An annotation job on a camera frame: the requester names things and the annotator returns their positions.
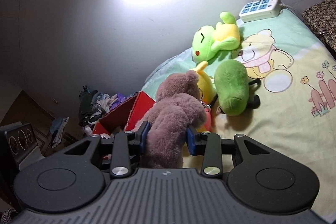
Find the brown plush teddy bear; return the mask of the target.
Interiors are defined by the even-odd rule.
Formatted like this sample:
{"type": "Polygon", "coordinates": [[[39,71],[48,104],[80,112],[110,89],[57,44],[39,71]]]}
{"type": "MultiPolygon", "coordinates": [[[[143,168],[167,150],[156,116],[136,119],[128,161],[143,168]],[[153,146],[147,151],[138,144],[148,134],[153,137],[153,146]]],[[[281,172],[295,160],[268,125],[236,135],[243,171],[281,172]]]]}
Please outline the brown plush teddy bear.
{"type": "Polygon", "coordinates": [[[145,168],[182,168],[182,149],[189,125],[201,127],[206,121],[206,112],[201,103],[198,74],[173,73],[158,87],[155,104],[136,123],[137,131],[143,122],[151,128],[146,137],[145,168]]]}

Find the yellow tiger plush toy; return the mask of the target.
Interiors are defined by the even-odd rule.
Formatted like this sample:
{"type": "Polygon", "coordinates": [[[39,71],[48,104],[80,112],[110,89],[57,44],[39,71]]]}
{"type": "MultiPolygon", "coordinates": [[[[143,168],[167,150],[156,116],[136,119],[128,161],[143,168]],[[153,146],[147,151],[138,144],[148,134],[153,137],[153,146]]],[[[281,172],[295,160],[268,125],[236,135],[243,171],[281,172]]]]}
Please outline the yellow tiger plush toy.
{"type": "Polygon", "coordinates": [[[211,131],[211,109],[217,100],[217,92],[213,86],[213,79],[205,72],[208,62],[200,62],[192,71],[198,74],[198,88],[201,94],[201,102],[205,108],[206,121],[197,129],[198,132],[211,131]]]}

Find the green plush pea pod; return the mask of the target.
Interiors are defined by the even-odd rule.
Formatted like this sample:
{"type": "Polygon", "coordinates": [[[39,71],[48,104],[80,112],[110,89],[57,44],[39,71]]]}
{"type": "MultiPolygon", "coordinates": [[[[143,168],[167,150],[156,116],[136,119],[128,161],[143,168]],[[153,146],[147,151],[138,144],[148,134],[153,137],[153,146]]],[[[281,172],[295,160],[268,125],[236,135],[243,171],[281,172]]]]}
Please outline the green plush pea pod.
{"type": "Polygon", "coordinates": [[[254,95],[249,98],[249,87],[261,84],[256,78],[249,80],[245,66],[236,60],[223,61],[216,69],[214,84],[217,90],[217,114],[238,116],[245,109],[256,109],[260,106],[260,98],[254,95]]]}

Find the white plush rabbit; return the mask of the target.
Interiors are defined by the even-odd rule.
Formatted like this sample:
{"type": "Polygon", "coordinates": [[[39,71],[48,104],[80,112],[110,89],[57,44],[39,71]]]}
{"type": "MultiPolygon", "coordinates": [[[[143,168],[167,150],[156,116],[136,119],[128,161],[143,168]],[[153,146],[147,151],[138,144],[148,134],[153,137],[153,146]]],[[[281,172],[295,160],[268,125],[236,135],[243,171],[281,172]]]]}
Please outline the white plush rabbit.
{"type": "Polygon", "coordinates": [[[109,138],[111,138],[111,136],[108,135],[108,134],[101,134],[100,136],[101,136],[103,139],[109,139],[109,138]]]}

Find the red cardboard box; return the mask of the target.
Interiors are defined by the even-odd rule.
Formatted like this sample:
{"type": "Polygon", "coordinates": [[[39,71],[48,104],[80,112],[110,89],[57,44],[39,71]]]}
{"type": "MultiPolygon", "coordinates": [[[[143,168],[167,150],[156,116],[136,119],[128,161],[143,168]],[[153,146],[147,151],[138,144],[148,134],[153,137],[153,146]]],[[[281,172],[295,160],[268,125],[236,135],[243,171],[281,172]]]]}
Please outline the red cardboard box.
{"type": "Polygon", "coordinates": [[[92,134],[111,136],[118,129],[131,131],[154,104],[155,100],[140,91],[99,119],[92,134]]]}

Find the pile of clothes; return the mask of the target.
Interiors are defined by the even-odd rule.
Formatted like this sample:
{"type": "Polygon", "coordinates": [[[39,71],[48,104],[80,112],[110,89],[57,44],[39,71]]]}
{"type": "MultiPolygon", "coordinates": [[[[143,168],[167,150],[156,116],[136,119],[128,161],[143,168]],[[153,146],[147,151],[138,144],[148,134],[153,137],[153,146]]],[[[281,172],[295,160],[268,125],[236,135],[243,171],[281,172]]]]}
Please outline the pile of clothes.
{"type": "Polygon", "coordinates": [[[83,89],[79,92],[79,126],[86,127],[96,124],[100,118],[120,106],[127,99],[128,97],[121,93],[110,96],[83,86],[83,89]]]}

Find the green frog plush toy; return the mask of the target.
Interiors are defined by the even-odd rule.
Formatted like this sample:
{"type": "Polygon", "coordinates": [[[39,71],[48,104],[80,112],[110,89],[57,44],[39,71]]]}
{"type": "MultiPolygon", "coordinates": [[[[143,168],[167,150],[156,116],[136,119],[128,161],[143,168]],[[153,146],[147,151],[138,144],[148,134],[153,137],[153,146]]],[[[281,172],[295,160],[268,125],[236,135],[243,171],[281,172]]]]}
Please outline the green frog plush toy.
{"type": "Polygon", "coordinates": [[[209,61],[219,51],[233,51],[240,46],[240,30],[235,17],[227,11],[220,13],[222,22],[216,26],[202,26],[192,41],[192,60],[195,63],[209,61]]]}

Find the cartoon bear bed sheet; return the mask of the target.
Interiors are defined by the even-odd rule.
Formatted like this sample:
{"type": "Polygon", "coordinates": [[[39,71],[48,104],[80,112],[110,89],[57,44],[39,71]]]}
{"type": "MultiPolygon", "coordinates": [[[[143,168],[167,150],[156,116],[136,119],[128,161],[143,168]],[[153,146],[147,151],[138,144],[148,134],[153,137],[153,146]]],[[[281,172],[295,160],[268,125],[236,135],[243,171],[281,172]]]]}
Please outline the cartoon bear bed sheet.
{"type": "Polygon", "coordinates": [[[299,162],[293,185],[312,194],[312,170],[319,180],[311,212],[267,216],[245,208],[222,182],[195,180],[174,195],[184,201],[191,223],[332,223],[335,221],[335,61],[310,30],[289,12],[242,26],[246,38],[234,58],[260,97],[256,110],[236,117],[215,115],[223,137],[260,143],[299,162]]]}

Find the white power strip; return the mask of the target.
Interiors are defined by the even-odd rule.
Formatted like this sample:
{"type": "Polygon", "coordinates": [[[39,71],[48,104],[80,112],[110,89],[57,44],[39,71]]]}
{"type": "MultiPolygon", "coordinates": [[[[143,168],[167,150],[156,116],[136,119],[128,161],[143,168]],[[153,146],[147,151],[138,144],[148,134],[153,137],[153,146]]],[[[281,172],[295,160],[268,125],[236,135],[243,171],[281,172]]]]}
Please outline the white power strip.
{"type": "Polygon", "coordinates": [[[281,11],[281,0],[259,0],[247,3],[239,12],[240,19],[246,22],[274,18],[281,11]]]}

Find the leopard pattern cushion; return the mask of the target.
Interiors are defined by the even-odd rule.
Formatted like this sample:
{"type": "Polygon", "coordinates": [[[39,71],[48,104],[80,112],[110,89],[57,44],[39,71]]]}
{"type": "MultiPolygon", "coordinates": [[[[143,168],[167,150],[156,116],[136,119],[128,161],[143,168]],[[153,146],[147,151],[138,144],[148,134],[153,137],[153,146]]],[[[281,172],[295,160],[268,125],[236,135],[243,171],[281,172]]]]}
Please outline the leopard pattern cushion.
{"type": "Polygon", "coordinates": [[[336,0],[323,0],[303,11],[303,20],[335,57],[336,0]]]}

